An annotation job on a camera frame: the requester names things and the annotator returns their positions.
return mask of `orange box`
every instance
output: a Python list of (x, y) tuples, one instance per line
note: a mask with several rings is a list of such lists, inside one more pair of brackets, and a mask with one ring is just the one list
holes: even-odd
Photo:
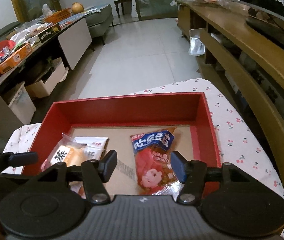
[(0, 64), (0, 72), (4, 74), (11, 68), (17, 66), (23, 59), (26, 58), (32, 52), (32, 47), (29, 43), (24, 45), (21, 49), (18, 49), (12, 55), (10, 55), (6, 60)]

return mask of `white tablecloth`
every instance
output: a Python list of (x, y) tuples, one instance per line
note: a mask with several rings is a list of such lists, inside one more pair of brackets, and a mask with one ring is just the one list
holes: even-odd
[[(198, 78), (146, 89), (134, 94), (205, 92), (219, 145), (221, 163), (230, 162), (284, 198), (281, 180), (266, 153), (241, 116), (208, 80)], [(24, 152), (30, 149), (39, 124), (25, 125), (16, 130), (4, 152)], [(22, 169), (8, 168), (8, 173), (21, 174)]]

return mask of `blue label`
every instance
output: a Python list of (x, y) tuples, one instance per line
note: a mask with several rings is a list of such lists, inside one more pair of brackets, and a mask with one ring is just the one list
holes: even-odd
[(142, 138), (134, 140), (133, 151), (136, 154), (138, 151), (143, 150), (144, 148), (157, 144), (163, 150), (168, 151), (171, 147), (172, 141), (174, 139), (174, 135), (172, 135), (169, 131), (164, 130), (160, 132), (147, 133)]

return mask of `tv stand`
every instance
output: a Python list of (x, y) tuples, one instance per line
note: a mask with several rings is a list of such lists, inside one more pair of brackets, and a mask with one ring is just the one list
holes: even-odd
[(284, 49), (284, 31), (282, 29), (255, 17), (247, 17), (245, 21), (248, 26)]

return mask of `orange basket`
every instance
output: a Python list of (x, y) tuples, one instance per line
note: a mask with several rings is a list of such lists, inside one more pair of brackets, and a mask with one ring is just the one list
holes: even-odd
[(71, 16), (70, 8), (68, 8), (68, 9), (64, 9), (62, 11), (57, 11), (52, 16), (45, 18), (45, 22), (56, 24), (56, 23), (66, 19), (70, 16)]

